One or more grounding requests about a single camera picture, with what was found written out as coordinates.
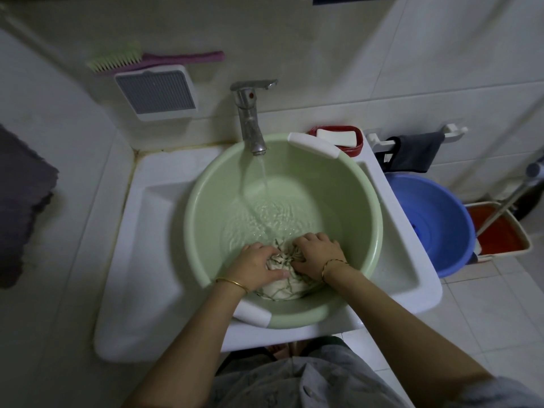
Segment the soap dish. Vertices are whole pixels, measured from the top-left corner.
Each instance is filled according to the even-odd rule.
[[[308,132],[312,136],[317,136],[317,129],[329,130],[329,131],[354,131],[357,135],[356,147],[336,146],[349,157],[359,156],[363,149],[363,132],[355,126],[316,126]]]

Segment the brush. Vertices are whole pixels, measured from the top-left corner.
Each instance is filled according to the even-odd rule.
[[[210,63],[223,60],[225,60],[225,53],[222,51],[201,54],[158,56],[143,53],[139,46],[130,45],[123,51],[96,57],[87,61],[85,64],[98,75],[115,75],[119,72],[142,70],[155,66]]]

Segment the ceramic sink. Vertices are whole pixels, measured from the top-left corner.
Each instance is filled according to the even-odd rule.
[[[111,362],[156,360],[205,297],[184,252],[183,215],[199,174],[225,146],[149,154],[138,163],[116,242],[94,346]],[[442,286],[369,144],[354,159],[380,200],[384,238],[372,280],[412,313],[436,306]],[[257,328],[233,319],[222,351],[362,328],[350,307],[302,328]]]

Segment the gray towel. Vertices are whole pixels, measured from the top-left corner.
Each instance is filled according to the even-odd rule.
[[[431,167],[440,145],[444,141],[444,133],[414,134],[410,136],[390,137],[395,147],[389,152],[377,153],[376,157],[384,172],[417,172],[426,173]],[[384,162],[381,155],[393,153],[389,162]]]
[[[22,273],[24,245],[50,202],[58,170],[0,125],[0,288]]]

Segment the blue bucket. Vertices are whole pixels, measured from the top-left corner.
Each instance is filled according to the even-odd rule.
[[[439,277],[464,267],[474,251],[476,232],[461,201],[424,177],[407,173],[386,177]]]

